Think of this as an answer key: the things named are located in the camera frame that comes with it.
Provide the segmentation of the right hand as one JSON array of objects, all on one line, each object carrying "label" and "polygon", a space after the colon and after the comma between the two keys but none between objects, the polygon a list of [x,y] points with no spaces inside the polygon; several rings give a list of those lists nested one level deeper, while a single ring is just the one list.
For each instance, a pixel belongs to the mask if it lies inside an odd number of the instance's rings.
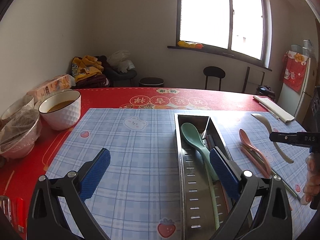
[{"label": "right hand", "polygon": [[305,160],[307,164],[306,184],[303,188],[302,205],[309,204],[319,194],[319,154],[310,153]]}]

